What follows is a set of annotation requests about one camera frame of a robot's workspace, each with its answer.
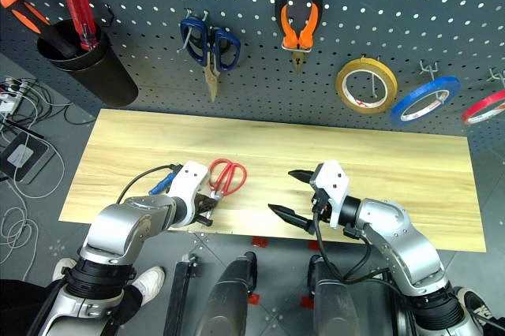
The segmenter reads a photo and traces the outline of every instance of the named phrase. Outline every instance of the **yellow tape roll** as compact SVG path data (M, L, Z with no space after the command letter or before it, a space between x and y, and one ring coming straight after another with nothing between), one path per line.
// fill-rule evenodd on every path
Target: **yellow tape roll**
M376 102L363 102L353 97L347 88L347 79L356 72L375 74L378 81L384 85L386 95ZM393 72L382 62L373 58L357 58L345 64L337 75L337 92L342 101L354 111L363 114L380 113L391 106L398 91L398 84Z

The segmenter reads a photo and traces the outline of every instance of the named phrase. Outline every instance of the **orange pliers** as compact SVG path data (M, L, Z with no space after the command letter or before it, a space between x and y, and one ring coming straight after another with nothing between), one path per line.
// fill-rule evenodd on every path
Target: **orange pliers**
M291 28L290 20L287 16L287 1L275 0L275 19L277 25L284 33L282 48L292 52L292 61L296 73L301 71L301 66L305 60L305 54L312 50L314 44L312 35L321 22L323 13L323 0L311 0L312 6L307 25L300 31L300 36Z

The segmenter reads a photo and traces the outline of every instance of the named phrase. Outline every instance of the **blue scissors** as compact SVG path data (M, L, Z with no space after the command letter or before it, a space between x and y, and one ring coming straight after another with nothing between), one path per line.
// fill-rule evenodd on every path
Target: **blue scissors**
M218 94L219 74L232 70L237 64L240 40L231 32L221 28L212 28L209 31L205 22L193 17L181 21L181 35L182 40L186 40L189 35L187 44L189 55L204 67L205 81L214 102ZM230 64L225 64L222 55L227 53L232 46L235 47L234 60Z

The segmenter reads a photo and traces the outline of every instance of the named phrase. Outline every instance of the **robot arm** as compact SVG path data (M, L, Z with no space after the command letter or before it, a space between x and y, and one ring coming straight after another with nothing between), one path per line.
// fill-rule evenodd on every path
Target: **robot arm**
M410 305L419 334L482 335L455 298L435 247L416 230L402 206L348 196L349 179L335 160L318 165L314 172L294 170L289 174L314 189L312 211L318 219L334 229L345 226L344 234L360 234L378 248ZM313 233L310 219L282 206L269 206L286 222Z
M209 177L206 166L190 161L166 195L132 197L103 209L88 231L77 265L66 274L66 284L52 304L44 304L47 310L39 313L29 334L68 334L68 329L100 334L121 303L123 287L135 277L133 263L149 237L195 221L211 225L200 214L217 202L198 193Z

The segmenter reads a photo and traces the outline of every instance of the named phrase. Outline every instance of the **red scissors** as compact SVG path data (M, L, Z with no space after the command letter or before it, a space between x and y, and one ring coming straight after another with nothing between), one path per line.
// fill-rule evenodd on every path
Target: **red scissors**
M211 198L215 200L221 200L224 196L229 196L230 194L233 194L239 190L247 178L247 170L245 170L244 166L237 162L231 162L229 159L215 160L209 167L211 175L213 170L221 164L225 164L225 166L219 174L218 178L214 182L212 182L212 180L209 180L208 182L208 184L211 186ZM234 188L230 189L231 182L237 169L241 170L242 172L242 181L240 181L240 183Z

